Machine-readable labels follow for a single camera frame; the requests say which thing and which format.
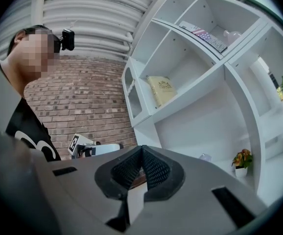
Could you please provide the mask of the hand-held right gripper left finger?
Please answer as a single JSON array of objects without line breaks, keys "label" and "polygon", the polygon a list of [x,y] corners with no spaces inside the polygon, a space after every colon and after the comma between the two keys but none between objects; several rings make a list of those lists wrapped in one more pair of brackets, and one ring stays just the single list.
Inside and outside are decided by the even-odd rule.
[{"label": "hand-held right gripper left finger", "polygon": [[103,194],[110,199],[121,201],[116,217],[106,224],[120,232],[130,226],[128,211],[128,191],[142,167],[142,147],[135,146],[128,151],[102,164],[95,172],[94,179]]}]

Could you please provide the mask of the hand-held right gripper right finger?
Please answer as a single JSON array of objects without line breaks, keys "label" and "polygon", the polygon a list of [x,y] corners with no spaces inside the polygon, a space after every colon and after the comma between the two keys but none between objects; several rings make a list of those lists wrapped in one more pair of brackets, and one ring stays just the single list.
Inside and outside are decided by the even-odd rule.
[{"label": "hand-held right gripper right finger", "polygon": [[185,181],[184,169],[178,162],[147,145],[142,146],[142,168],[147,182],[144,202],[168,200]]}]

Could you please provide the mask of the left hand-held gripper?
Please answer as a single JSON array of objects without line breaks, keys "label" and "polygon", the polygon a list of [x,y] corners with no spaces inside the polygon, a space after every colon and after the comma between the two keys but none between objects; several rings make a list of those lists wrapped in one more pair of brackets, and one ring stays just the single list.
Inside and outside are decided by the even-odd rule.
[{"label": "left hand-held gripper", "polygon": [[123,149],[121,143],[101,144],[101,142],[90,140],[81,134],[74,134],[68,146],[68,152],[72,159],[102,155],[120,149]]}]

